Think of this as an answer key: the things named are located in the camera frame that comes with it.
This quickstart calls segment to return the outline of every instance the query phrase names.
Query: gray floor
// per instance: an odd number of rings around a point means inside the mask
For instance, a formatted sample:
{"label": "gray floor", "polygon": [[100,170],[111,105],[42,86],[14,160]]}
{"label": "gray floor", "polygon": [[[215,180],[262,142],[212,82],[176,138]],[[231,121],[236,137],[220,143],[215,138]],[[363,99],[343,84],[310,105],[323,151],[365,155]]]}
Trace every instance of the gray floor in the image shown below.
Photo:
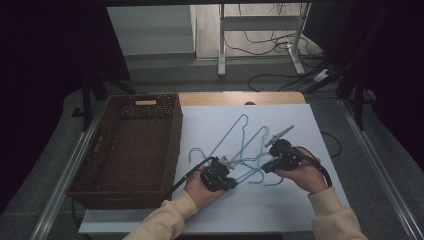
{"label": "gray floor", "polygon": [[[128,59],[128,67],[133,81],[128,84],[139,92],[148,93],[251,91],[247,81],[254,75],[295,74],[287,58],[232,59],[228,62],[227,75],[224,78],[217,76],[216,62],[191,58],[132,57]],[[282,85],[292,81],[293,78],[287,77],[266,77],[255,79],[252,86],[260,91],[277,91]],[[409,239],[335,97],[334,89],[337,84],[329,84],[315,93],[305,95],[305,98],[311,105],[320,130],[334,135],[342,144],[342,153],[332,160],[348,200],[369,239]],[[111,93],[123,93],[114,86],[107,87]],[[19,192],[0,216],[0,239],[19,240],[29,239],[31,236],[81,136],[83,119],[71,117],[74,108],[81,105],[79,91],[66,98],[62,118],[49,144]],[[423,172],[380,123],[372,112],[371,105],[364,106],[364,124],[376,152],[384,160],[388,173],[423,229]],[[335,141],[326,136],[323,138],[330,154],[337,152]],[[48,239],[87,239],[77,233],[71,209],[71,200],[65,198]],[[77,218],[81,217],[84,208],[76,204],[75,209]],[[311,233],[287,233],[283,237],[313,239]]]}

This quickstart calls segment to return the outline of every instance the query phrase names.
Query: metal rail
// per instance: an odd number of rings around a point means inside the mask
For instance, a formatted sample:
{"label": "metal rail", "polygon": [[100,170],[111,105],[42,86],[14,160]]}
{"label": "metal rail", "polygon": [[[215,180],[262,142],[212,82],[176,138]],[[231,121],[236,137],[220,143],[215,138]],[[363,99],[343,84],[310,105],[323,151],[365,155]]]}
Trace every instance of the metal rail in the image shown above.
{"label": "metal rail", "polygon": [[416,223],[415,217],[409,209],[405,199],[402,197],[388,172],[386,171],[382,161],[378,154],[374,150],[374,147],[365,131],[362,131],[356,124],[353,116],[353,110],[350,107],[348,100],[339,100],[339,104],[344,111],[345,117],[348,120],[354,134],[364,151],[371,168],[373,169],[377,179],[386,193],[390,203],[392,204],[396,214],[399,217],[409,239],[423,240],[424,236]]}
{"label": "metal rail", "polygon": [[99,113],[100,110],[104,108],[105,103],[100,102],[95,107],[95,118],[93,119],[89,128],[81,134],[81,137],[78,140],[78,144],[75,147],[74,152],[72,153],[68,164],[62,172],[62,175],[59,178],[58,183],[56,184],[52,195],[49,198],[49,201],[46,204],[46,207],[43,210],[43,213],[38,220],[37,225],[32,232],[30,240],[44,240],[50,233],[50,230],[53,226],[53,223],[56,219],[56,216],[59,212],[60,207],[62,206],[63,200],[65,199],[65,191],[68,187],[72,177],[74,176],[80,161],[88,147],[88,142],[93,135],[95,126],[99,123]]}

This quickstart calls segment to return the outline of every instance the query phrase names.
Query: person's left hand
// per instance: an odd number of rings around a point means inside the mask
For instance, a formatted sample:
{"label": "person's left hand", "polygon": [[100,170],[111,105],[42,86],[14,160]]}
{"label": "person's left hand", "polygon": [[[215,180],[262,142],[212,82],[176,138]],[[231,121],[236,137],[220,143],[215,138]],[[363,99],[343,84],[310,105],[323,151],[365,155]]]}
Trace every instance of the person's left hand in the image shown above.
{"label": "person's left hand", "polygon": [[187,179],[186,186],[184,187],[184,191],[190,195],[197,208],[203,207],[210,199],[221,197],[225,193],[224,190],[211,192],[203,185],[200,179],[200,173],[204,168],[205,165],[200,166],[200,168]]}

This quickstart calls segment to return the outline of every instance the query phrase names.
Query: metal stand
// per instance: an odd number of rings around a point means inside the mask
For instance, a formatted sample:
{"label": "metal stand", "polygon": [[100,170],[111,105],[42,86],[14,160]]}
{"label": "metal stand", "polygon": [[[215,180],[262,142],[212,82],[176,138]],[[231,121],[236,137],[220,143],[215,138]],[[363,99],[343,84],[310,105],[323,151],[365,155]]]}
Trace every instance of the metal stand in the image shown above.
{"label": "metal stand", "polygon": [[297,46],[305,25],[310,3],[303,5],[300,16],[227,16],[224,4],[220,5],[218,75],[225,76],[225,32],[228,31],[296,31],[292,44],[287,44],[288,52],[298,75],[304,75],[302,63],[298,57]]}

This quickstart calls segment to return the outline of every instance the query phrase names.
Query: black device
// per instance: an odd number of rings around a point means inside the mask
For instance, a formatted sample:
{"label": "black device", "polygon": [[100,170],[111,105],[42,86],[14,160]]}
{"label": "black device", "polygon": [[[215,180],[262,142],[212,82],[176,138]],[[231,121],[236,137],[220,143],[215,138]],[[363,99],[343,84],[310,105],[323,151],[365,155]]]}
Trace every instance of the black device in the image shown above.
{"label": "black device", "polygon": [[330,175],[321,163],[316,158],[311,158],[300,153],[297,147],[293,147],[289,141],[278,139],[269,149],[269,154],[274,159],[262,165],[261,168],[265,173],[274,172],[277,169],[293,171],[301,164],[302,160],[306,160],[312,163],[324,175],[327,186],[332,186]]}
{"label": "black device", "polygon": [[209,191],[228,191],[238,185],[238,182],[234,178],[227,177],[230,174],[228,166],[231,165],[228,164],[225,158],[218,159],[215,157],[212,159],[211,164],[203,169],[200,179]]}
{"label": "black device", "polygon": [[212,161],[211,164],[200,173],[200,179],[202,180],[205,187],[212,192],[218,190],[228,191],[230,188],[234,189],[238,182],[234,178],[229,178],[227,175],[230,173],[228,168],[234,169],[233,166],[228,162],[225,157],[218,159],[217,157],[208,157],[192,168],[186,175],[184,175],[180,181],[178,181],[165,195],[164,200],[170,200],[172,193],[177,190],[181,184],[183,184],[191,175],[199,170],[200,166],[208,161]]}

